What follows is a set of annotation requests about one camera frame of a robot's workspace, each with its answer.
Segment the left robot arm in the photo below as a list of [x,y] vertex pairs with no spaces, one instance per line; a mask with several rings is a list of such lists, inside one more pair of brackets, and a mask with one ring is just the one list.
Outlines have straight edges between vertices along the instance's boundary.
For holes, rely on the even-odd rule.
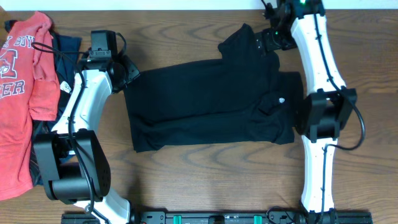
[[65,112],[52,130],[39,134],[33,149],[47,197],[74,205],[85,216],[68,215],[63,223],[140,223],[131,202],[111,186],[111,169],[96,136],[110,95],[140,74],[118,49],[118,33],[91,31],[91,48],[72,65],[75,85]]

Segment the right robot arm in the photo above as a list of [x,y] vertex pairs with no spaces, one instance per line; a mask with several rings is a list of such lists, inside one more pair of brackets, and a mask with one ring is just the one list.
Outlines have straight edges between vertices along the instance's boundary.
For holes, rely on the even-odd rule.
[[338,138],[357,94],[341,77],[331,51],[325,8],[321,1],[265,2],[263,16],[271,24],[257,37],[261,53],[298,49],[307,83],[306,97],[295,110],[295,129],[305,150],[301,210],[289,223],[338,223],[332,195],[333,159]]

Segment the black polo shirt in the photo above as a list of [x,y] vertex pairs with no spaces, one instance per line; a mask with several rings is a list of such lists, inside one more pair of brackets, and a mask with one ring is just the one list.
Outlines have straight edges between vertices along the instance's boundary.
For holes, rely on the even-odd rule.
[[220,43],[221,58],[141,73],[124,91],[134,150],[164,146],[294,141],[303,97],[299,72],[280,71],[244,24]]

